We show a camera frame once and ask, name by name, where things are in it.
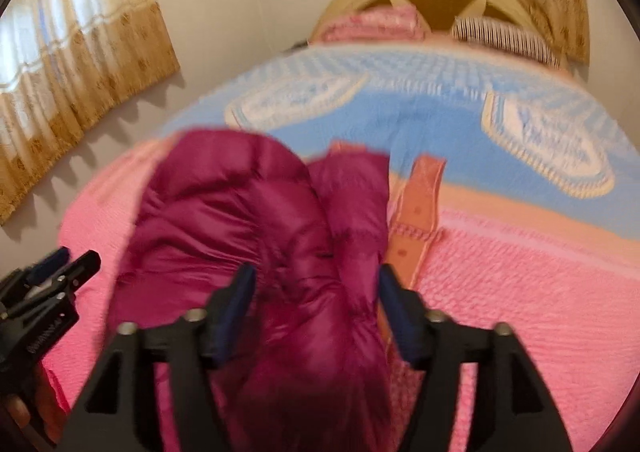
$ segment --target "striped pillow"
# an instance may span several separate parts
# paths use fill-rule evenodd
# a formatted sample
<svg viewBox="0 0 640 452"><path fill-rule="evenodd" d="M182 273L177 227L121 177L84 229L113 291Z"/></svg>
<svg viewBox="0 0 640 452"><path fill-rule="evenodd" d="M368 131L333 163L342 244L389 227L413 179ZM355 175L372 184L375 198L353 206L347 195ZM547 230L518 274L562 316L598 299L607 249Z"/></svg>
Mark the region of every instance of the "striped pillow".
<svg viewBox="0 0 640 452"><path fill-rule="evenodd" d="M504 21L489 18L456 18L451 35L459 41L477 42L552 68L560 68L558 58L542 36Z"/></svg>

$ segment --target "pink pillow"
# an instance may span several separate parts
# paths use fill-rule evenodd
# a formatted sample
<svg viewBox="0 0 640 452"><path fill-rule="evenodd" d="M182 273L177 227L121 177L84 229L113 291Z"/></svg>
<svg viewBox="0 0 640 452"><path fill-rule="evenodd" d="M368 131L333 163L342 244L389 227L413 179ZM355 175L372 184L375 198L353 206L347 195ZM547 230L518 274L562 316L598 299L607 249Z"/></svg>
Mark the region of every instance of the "pink pillow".
<svg viewBox="0 0 640 452"><path fill-rule="evenodd" d="M424 24L413 5L375 7L326 23L316 42L423 41Z"/></svg>

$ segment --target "bed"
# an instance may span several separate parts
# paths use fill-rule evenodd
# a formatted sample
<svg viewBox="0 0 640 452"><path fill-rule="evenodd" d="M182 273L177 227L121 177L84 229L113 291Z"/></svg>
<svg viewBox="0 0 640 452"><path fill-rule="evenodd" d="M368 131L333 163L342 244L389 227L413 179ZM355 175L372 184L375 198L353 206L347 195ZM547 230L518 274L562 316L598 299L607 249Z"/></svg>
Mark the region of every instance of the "bed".
<svg viewBox="0 0 640 452"><path fill-rule="evenodd" d="M338 16L407 2L436 31L456 16L535 30L517 0L334 0L310 40ZM305 158L335 140L389 153L389 258L405 286L461 323L508 320L549 385L574 450L593 449L640 371L640 155L568 72L447 36L313 44L276 57L97 175L60 229L60 244L74 255L91 248L103 261L79 292L81 323L46 358L66 399L76 399L101 349L140 191L180 133L220 126L268 133ZM443 160L442 184L427 191L433 201L411 198ZM426 221L424 206L433 210ZM415 237L423 223L428 241ZM392 346L388 359L397 445L419 377ZM465 369L455 452L465 448L473 377Z"/></svg>

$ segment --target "pillow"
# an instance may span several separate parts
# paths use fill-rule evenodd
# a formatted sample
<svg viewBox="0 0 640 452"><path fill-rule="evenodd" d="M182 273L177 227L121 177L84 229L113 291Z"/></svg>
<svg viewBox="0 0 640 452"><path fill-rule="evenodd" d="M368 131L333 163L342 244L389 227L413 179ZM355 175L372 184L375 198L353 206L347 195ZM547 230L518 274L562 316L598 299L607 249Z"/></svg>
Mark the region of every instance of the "pillow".
<svg viewBox="0 0 640 452"><path fill-rule="evenodd" d="M423 41L427 32L418 15L413 5L375 7L326 23L318 42Z"/></svg>
<svg viewBox="0 0 640 452"><path fill-rule="evenodd" d="M489 18L456 18L451 35L459 41L520 55L559 69L560 63L542 36L511 23Z"/></svg>

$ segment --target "orange strap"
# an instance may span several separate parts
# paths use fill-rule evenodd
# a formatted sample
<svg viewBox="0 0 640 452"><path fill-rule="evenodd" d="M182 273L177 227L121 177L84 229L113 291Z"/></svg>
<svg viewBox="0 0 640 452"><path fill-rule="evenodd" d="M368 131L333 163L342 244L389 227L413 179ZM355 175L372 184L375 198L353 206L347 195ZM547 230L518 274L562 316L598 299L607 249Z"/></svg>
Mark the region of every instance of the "orange strap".
<svg viewBox="0 0 640 452"><path fill-rule="evenodd" d="M393 214L385 262L394 267L403 288L414 288L438 234L438 195L445 164L444 159L419 156ZM388 346L391 332L382 308L378 326Z"/></svg>

